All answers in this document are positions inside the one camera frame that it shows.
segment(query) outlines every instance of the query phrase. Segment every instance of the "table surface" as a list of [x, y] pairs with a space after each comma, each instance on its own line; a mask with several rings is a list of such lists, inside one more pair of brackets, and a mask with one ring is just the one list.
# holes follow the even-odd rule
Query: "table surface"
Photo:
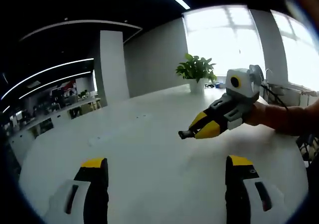
[[43, 121], [47, 120], [48, 118], [51, 118], [53, 115], [59, 114], [60, 112], [69, 111], [69, 110], [74, 109], [76, 107], [85, 105], [85, 104], [90, 103], [90, 102], [96, 102], [96, 101], [99, 101], [99, 100], [100, 100], [100, 98], [89, 97], [89, 98], [80, 100], [80, 101], [78, 101], [78, 102], [76, 102], [76, 103], [74, 103], [74, 104], [72, 104], [70, 106], [63, 107], [60, 110], [53, 111], [53, 112], [51, 112], [51, 113], [49, 113], [47, 115], [40, 115], [35, 120], [31, 121], [29, 124], [27, 124], [25, 127], [23, 127], [19, 131], [24, 131], [24, 130], [30, 129], [30, 128], [42, 123]]
[[34, 141], [19, 184], [43, 216], [49, 197], [75, 177], [82, 162], [106, 157], [109, 223], [224, 224], [225, 164], [233, 154], [253, 161], [293, 213], [308, 192], [294, 137], [243, 124], [212, 139], [179, 138], [177, 132], [223, 93], [206, 89], [204, 95], [193, 95], [184, 85], [78, 117]]

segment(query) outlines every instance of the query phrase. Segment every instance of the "bright window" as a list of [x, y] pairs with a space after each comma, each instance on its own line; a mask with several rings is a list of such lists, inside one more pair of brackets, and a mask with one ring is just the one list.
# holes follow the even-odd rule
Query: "bright window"
[[252, 16], [246, 6], [217, 6], [184, 13], [187, 47], [191, 55], [212, 58], [214, 73], [260, 65], [265, 60]]
[[272, 13], [285, 48], [288, 81], [319, 91], [319, 54], [311, 34], [293, 18], [274, 11]]

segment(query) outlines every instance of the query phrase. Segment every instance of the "cable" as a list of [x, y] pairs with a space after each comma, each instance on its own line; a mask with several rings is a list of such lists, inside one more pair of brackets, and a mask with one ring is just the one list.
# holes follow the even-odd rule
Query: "cable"
[[266, 91], [268, 91], [270, 94], [272, 94], [272, 95], [275, 97], [275, 99], [278, 100], [279, 103], [281, 103], [281, 104], [285, 107], [285, 109], [289, 112], [288, 107], [285, 105], [285, 103], [284, 103], [274, 92], [272, 92], [272, 91], [271, 91], [267, 86], [265, 86], [265, 85], [261, 85], [261, 87], [264, 88]]
[[[272, 91], [271, 91], [267, 86], [265, 86], [265, 85], [261, 85], [261, 87], [264, 88], [266, 91], [268, 91], [270, 94], [272, 94], [272, 95], [275, 97], [275, 99], [276, 99], [277, 101], [279, 101], [279, 103], [281, 103], [281, 104], [285, 107], [285, 109], [287, 110], [287, 112], [289, 112], [289, 109], [288, 109], [288, 107], [286, 106], [286, 104], [285, 104], [274, 92], [272, 92]], [[308, 165], [310, 166], [310, 154], [309, 154], [309, 152], [308, 152], [307, 143], [304, 143], [304, 147], [305, 147], [306, 152], [307, 152], [307, 154], [308, 154]]]

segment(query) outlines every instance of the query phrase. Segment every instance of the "potted plant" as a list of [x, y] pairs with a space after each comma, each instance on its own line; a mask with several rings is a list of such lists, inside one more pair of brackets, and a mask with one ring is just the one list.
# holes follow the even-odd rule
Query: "potted plant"
[[189, 80], [189, 86], [191, 93], [201, 94], [204, 92], [204, 79], [209, 79], [214, 82], [217, 77], [213, 72], [213, 65], [211, 58], [206, 60], [205, 58], [199, 59], [198, 56], [192, 56], [188, 53], [185, 54], [186, 62], [181, 62], [176, 68], [176, 73], [182, 76], [183, 79]]

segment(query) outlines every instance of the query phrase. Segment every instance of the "ceiling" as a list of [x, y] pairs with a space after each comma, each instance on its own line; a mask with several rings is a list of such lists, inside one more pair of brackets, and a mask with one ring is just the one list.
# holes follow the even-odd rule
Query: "ceiling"
[[[191, 9], [220, 4], [247, 4], [254, 9], [273, 9], [289, 14], [284, 0], [184, 0]], [[1, 0], [4, 21], [0, 52], [0, 96], [26, 77], [62, 63], [90, 58], [100, 30], [123, 32], [124, 40], [139, 29], [114, 24], [79, 23], [42, 27], [74, 20], [107, 20], [141, 27], [141, 35], [158, 25], [181, 17], [185, 9], [174, 0]], [[68, 65], [37, 77], [47, 83], [90, 71], [93, 62]], [[0, 102], [0, 111], [29, 89], [22, 84]]]

